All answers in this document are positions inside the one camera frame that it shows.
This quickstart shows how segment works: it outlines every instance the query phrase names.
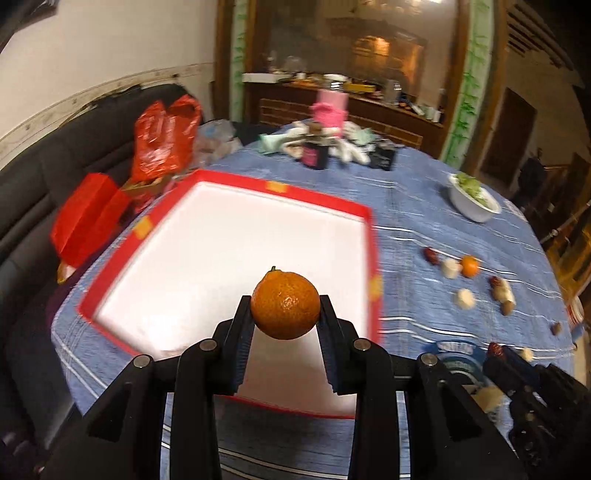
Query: sofa backrest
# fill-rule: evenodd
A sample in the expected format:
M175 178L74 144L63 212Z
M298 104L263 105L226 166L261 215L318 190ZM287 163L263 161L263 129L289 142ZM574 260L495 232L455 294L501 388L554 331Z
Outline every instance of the sofa backrest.
M135 120L156 100L168 106L185 93L159 85L102 99L0 170L0 346L20 310L55 278L59 259L49 234L59 207L87 173L107 173L122 185Z

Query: red bag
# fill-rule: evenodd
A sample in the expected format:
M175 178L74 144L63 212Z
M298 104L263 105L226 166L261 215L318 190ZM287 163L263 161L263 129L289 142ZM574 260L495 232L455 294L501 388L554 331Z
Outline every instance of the red bag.
M168 111L162 102L150 105L135 122L135 155L131 180L152 180L182 170L191 160L201 105L183 95Z
M89 173L67 199L51 230L60 259L78 268L117 227L131 199L108 175Z

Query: green vegetable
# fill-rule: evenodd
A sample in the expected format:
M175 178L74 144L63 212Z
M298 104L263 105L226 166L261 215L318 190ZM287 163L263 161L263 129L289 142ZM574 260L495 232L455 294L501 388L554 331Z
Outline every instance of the green vegetable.
M480 188L480 182L470 175L466 175L464 172L456 174L457 185L464 190L470 197L475 199L482 206L489 208L486 200L482 197L482 189Z

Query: orange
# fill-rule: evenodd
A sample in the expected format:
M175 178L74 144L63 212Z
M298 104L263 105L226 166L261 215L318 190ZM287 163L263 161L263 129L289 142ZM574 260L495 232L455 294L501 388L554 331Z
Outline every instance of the orange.
M256 326L278 340L293 340L312 330L320 315L320 296L308 279L273 267L252 292Z
M466 255L463 257L461 263L462 275L465 277L472 278L478 273L478 270L480 270L480 264L478 263L478 260L471 255Z

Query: yellow patch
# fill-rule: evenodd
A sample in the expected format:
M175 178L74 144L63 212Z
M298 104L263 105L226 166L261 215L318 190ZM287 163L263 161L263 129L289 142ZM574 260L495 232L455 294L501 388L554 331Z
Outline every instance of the yellow patch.
M269 180L266 183L265 187L267 188L267 190L270 190L272 192L285 193L287 192L289 185L281 183L280 181Z
M152 223L152 220L150 220L150 217L146 215L138 223L135 224L134 233L139 240L143 240L153 229L154 224Z
M381 275L374 275L369 281L369 301L376 301L382 297L384 287Z

